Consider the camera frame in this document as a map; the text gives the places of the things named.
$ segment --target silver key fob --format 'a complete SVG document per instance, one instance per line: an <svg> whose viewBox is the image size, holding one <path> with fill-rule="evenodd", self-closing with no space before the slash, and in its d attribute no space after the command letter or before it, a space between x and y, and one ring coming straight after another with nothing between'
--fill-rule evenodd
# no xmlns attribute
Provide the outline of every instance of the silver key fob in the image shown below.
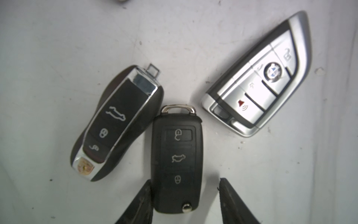
<svg viewBox="0 0 358 224"><path fill-rule="evenodd" d="M254 135L287 101L311 65L307 14L277 26L205 94L202 105L236 133Z"/></svg>

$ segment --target metal key ring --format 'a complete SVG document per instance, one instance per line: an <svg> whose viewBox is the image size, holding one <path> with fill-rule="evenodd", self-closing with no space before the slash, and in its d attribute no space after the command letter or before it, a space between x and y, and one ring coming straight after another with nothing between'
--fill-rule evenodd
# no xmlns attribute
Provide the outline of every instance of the metal key ring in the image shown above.
<svg viewBox="0 0 358 224"><path fill-rule="evenodd" d="M187 109L189 111L189 113L191 113L191 114L196 113L196 110L193 106L186 105L186 104L173 104L173 105L164 106L161 110L161 113L168 113L168 111L173 108Z"/></svg>

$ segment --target car key fob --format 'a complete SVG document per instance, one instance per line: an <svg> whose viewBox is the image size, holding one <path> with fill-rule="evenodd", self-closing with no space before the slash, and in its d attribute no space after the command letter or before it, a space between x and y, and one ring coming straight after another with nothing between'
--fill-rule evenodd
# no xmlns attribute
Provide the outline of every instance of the car key fob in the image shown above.
<svg viewBox="0 0 358 224"><path fill-rule="evenodd" d="M153 121L164 94L155 79L159 72L152 64L147 70L133 65L106 87L71 152L71 166L79 174L90 181L105 177Z"/></svg>
<svg viewBox="0 0 358 224"><path fill-rule="evenodd" d="M255 134L307 75L311 39L307 14L281 23L207 91L202 105L236 133Z"/></svg>
<svg viewBox="0 0 358 224"><path fill-rule="evenodd" d="M169 114L184 108L189 114ZM203 173L202 120L188 105L163 107L153 121L152 202L161 213L186 213L199 205Z"/></svg>

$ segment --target panic button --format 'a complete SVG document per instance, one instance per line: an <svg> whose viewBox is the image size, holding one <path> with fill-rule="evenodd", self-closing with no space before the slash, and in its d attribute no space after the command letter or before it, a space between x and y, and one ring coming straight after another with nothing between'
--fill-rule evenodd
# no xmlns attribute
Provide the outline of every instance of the panic button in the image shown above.
<svg viewBox="0 0 358 224"><path fill-rule="evenodd" d="M240 86L236 86L226 94L223 100L251 124L254 124L263 114L263 111L245 96L245 92Z"/></svg>

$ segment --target scratched surface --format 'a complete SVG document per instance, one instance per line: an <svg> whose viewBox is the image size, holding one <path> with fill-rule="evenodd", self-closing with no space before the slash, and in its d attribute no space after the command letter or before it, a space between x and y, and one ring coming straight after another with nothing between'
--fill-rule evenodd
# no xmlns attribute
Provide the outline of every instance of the scratched surface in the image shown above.
<svg viewBox="0 0 358 224"><path fill-rule="evenodd" d="M309 75L261 131L240 137L200 98L299 10L311 25ZM69 155L106 84L150 62L163 104L195 106L204 129L199 208L154 212L153 223L222 223L219 177L262 223L358 223L357 11L354 0L0 1L0 223L119 218L150 178L151 127L98 182L76 174Z"/></svg>

